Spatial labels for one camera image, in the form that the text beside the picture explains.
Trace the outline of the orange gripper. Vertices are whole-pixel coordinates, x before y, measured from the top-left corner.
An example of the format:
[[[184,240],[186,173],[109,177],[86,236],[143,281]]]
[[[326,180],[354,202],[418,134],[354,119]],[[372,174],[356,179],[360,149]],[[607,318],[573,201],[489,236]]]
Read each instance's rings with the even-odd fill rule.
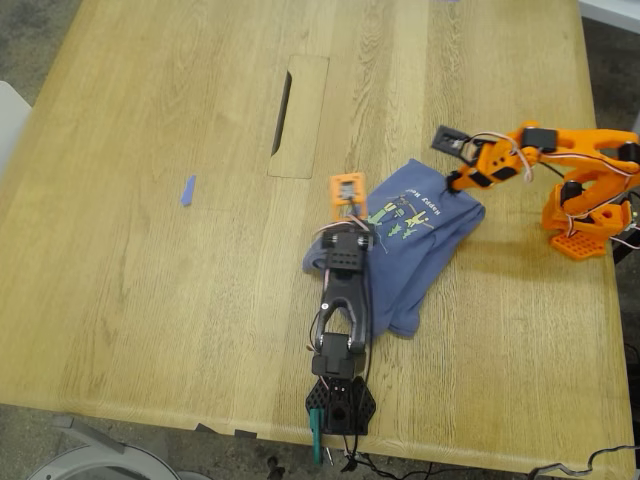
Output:
[[[533,180],[533,144],[526,136],[474,136],[468,145],[475,147],[472,165],[468,170],[453,170],[447,175],[449,193],[487,189],[518,174],[526,182]]]

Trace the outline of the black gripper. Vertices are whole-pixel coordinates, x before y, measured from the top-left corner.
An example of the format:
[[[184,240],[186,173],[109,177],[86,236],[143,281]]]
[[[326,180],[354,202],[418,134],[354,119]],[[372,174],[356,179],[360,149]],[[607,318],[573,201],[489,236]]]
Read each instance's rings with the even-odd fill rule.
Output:
[[[370,235],[373,233],[373,227],[357,217],[349,217],[346,220],[333,222],[319,229],[320,234],[339,232],[356,232]]]

